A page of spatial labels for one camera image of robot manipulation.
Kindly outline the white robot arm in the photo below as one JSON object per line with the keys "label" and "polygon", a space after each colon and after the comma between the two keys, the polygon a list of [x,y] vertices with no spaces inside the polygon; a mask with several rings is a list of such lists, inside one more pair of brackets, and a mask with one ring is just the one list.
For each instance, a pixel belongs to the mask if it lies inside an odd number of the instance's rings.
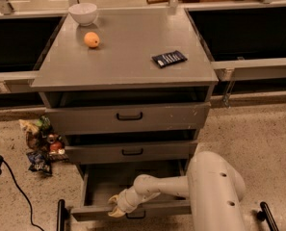
{"label": "white robot arm", "polygon": [[133,186],[113,195],[109,213],[120,218],[164,193],[190,200],[194,231],[246,231],[240,208],[246,185],[240,173],[219,154],[197,153],[184,176],[157,178],[142,174]]}

